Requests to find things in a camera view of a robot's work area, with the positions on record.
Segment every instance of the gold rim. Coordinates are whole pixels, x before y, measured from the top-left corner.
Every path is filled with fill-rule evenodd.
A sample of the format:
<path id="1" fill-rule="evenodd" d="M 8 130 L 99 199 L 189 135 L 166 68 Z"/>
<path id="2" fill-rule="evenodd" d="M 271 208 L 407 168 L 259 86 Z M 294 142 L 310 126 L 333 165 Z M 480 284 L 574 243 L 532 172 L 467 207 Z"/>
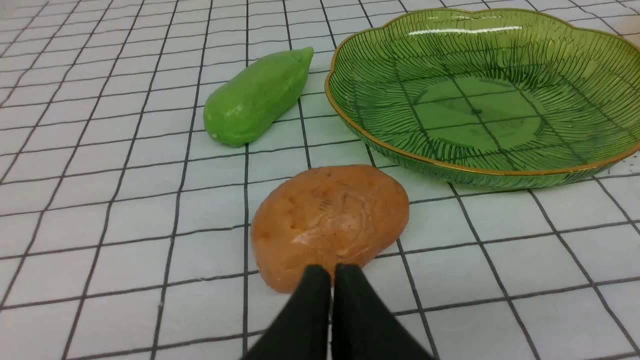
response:
<path id="1" fill-rule="evenodd" d="M 340 115 L 340 117 L 346 121 L 352 128 L 356 129 L 360 134 L 366 136 L 369 140 L 371 140 L 372 142 L 378 144 L 379 146 L 384 147 L 387 150 L 390 150 L 392 152 L 398 153 L 400 155 L 406 156 L 408 158 L 411 158 L 413 160 L 417 160 L 423 163 L 427 163 L 427 164 L 432 164 L 432 165 L 437 165 L 439 167 L 444 167 L 444 168 L 449 168 L 449 169 L 453 169 L 453 170 L 460 170 L 460 171 L 464 171 L 464 172 L 473 172 L 476 174 L 484 174 L 484 175 L 503 175 L 503 176 L 542 176 L 542 175 L 552 175 L 552 174 L 565 174 L 565 173 L 570 173 L 570 172 L 580 172 L 580 171 L 585 171 L 585 170 L 591 170 L 594 168 L 601 168 L 604 167 L 606 165 L 610 165 L 613 163 L 617 163 L 618 161 L 632 155 L 633 153 L 640 151 L 640 141 L 638 141 L 638 143 L 633 146 L 633 148 L 631 148 L 631 150 L 628 150 L 626 152 L 622 152 L 621 154 L 613 157 L 613 158 L 609 158 L 606 160 L 602 160 L 602 161 L 597 161 L 594 163 L 589 163 L 589 164 L 585 164 L 585 165 L 579 165 L 579 166 L 575 166 L 575 167 L 568 167 L 568 168 L 559 168 L 559 169 L 553 169 L 553 170 L 538 170 L 538 171 L 501 171 L 501 170 L 488 170 L 488 169 L 481 169 L 481 168 L 472 168 L 472 167 L 466 167 L 466 166 L 462 166 L 462 165 L 455 165 L 452 163 L 447 163 L 444 161 L 440 161 L 440 160 L 436 160 L 436 159 L 431 159 L 431 158 L 425 158 L 423 156 L 419 156 L 416 154 L 413 154 L 411 152 L 407 152 L 404 151 L 402 149 L 398 149 L 397 147 L 391 146 L 385 142 L 380 141 L 378 138 L 376 138 L 375 136 L 373 136 L 372 134 L 370 134 L 368 131 L 366 131 L 365 129 L 361 128 L 358 124 L 356 124 L 347 114 L 344 113 L 344 111 L 340 108 L 340 106 L 338 106 L 338 104 L 335 102 L 335 99 L 333 98 L 333 95 L 331 94 L 331 89 L 329 88 L 329 81 L 331 80 L 331 76 L 333 75 L 334 71 L 335 71 L 335 60 L 337 55 L 340 53 L 340 49 L 342 48 L 342 46 L 344 44 L 346 44 L 347 41 L 349 41 L 351 38 L 369 32 L 369 31 L 374 31 L 374 30 L 379 30 L 379 29 L 383 29 L 386 28 L 387 26 L 391 25 L 393 22 L 402 19 L 403 17 L 409 16 L 411 14 L 414 13 L 419 13 L 419 12 L 437 12 L 437 11 L 447 11 L 447 12 L 460 12 L 460 13 L 467 13 L 467 14 L 474 14 L 474 13 L 484 13 L 484 12 L 496 12 L 496 11 L 506 11 L 506 12 L 527 12 L 527 13 L 533 13 L 536 15 L 541 15 L 541 16 L 546 16 L 549 17 L 551 19 L 554 19 L 556 21 L 562 22 L 563 24 L 567 25 L 568 27 L 572 28 L 572 29 L 576 29 L 579 31 L 590 31 L 593 33 L 598 33 L 598 34 L 604 34 L 607 35 L 609 37 L 614 37 L 614 38 L 618 38 L 622 41 L 624 41 L 625 43 L 627 43 L 628 45 L 631 45 L 634 49 L 636 49 L 639 53 L 640 53 L 640 48 L 638 48 L 638 46 L 636 46 L 635 44 L 633 44 L 632 42 L 629 42 L 627 39 L 620 37 L 618 35 L 613 35 L 613 34 L 609 34 L 606 33 L 604 31 L 600 31 L 600 30 L 595 30 L 595 29 L 585 29 L 585 28 L 578 28 L 576 26 L 573 26 L 571 24 L 569 24 L 568 22 L 562 20 L 562 19 L 558 19 L 557 17 L 548 15 L 546 13 L 541 13 L 541 12 L 535 12 L 532 10 L 526 10 L 526 9 L 512 9 L 512 8 L 496 8 L 496 9 L 486 9 L 486 10 L 479 10 L 479 11 L 466 11 L 466 10 L 459 10 L 459 9 L 445 9 L 445 8 L 435 8 L 435 9 L 424 9 L 424 10 L 416 10 L 413 12 L 408 12 L 406 14 L 402 14 L 398 17 L 393 18 L 392 20 L 390 20 L 389 22 L 387 22 L 386 24 L 378 27 L 378 28 L 371 28 L 371 29 L 366 29 L 363 31 L 359 31 L 358 33 L 355 33 L 353 35 L 348 36 L 346 39 L 344 39 L 340 45 L 338 46 L 338 48 L 336 48 L 335 52 L 333 53 L 333 58 L 331 59 L 331 67 L 329 68 L 329 74 L 327 74 L 326 79 L 324 81 L 324 92 L 327 96 L 327 99 L 329 100 L 329 103 L 331 104 L 331 106 L 333 107 L 333 109 L 338 113 L 338 115 Z"/>

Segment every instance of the glass plate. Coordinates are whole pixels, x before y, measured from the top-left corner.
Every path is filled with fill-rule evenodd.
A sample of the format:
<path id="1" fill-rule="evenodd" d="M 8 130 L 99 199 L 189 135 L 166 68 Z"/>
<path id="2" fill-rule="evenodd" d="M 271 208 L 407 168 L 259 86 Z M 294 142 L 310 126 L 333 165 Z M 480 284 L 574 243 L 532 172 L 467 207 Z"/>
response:
<path id="1" fill-rule="evenodd" d="M 364 142 L 454 183 L 530 188 L 640 149 L 640 51 L 544 13 L 434 9 L 347 38 L 325 90 Z"/>

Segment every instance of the white grid tile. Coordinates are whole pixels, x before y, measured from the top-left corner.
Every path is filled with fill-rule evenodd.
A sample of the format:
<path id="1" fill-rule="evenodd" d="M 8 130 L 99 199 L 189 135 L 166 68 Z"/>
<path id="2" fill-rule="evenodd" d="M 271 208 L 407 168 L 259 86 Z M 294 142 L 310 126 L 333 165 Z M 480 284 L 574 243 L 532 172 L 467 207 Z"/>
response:
<path id="1" fill-rule="evenodd" d="M 636 2 L 444 5 L 533 6 L 640 41 Z M 540 208 L 530 193 L 451 187 L 395 166 L 368 151 L 322 94 L 333 50 L 346 37 L 440 1 L 21 6 L 31 3 L 38 6 L 0 20 L 0 354 L 240 357 L 259 337 L 252 331 L 264 330 L 288 299 L 264 284 L 245 244 L 261 201 L 308 162 L 373 160 L 412 202 L 399 242 L 408 268 L 394 243 L 365 273 L 392 311 L 409 312 L 398 319 L 423 347 L 430 345 L 417 306 L 428 310 L 442 359 L 530 359 L 531 348 L 542 359 L 631 358 L 634 348 L 603 305 L 639 343 L 630 299 L 640 295 L 640 235 L 628 222 L 640 220 L 637 154 L 599 174 L 602 187 L 586 181 L 536 190 Z M 212 141 L 202 121 L 207 96 L 247 63 L 290 46 L 316 52 L 300 108 L 247 149 Z M 563 292 L 541 295 L 550 291 Z M 37 301 L 52 303 L 26 304 Z"/>

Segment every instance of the green sculpted object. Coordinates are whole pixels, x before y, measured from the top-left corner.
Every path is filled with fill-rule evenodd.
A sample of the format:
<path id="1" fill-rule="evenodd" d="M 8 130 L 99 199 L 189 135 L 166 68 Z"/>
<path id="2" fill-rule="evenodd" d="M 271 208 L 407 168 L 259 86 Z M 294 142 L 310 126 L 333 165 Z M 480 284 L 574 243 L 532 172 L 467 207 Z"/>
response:
<path id="1" fill-rule="evenodd" d="M 314 50 L 269 54 L 216 89 L 204 106 L 204 128 L 216 141 L 239 147 L 258 139 L 296 103 Z"/>

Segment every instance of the green clay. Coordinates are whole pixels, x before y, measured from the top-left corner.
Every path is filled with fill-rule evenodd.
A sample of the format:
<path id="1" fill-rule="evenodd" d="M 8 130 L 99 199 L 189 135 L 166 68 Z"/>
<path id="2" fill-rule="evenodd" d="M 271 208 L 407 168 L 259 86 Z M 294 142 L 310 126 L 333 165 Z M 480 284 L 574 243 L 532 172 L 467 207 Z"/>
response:
<path id="1" fill-rule="evenodd" d="M 216 89 L 204 106 L 204 128 L 239 147 L 258 139 L 293 106 L 307 83 L 312 47 L 269 54 Z"/>

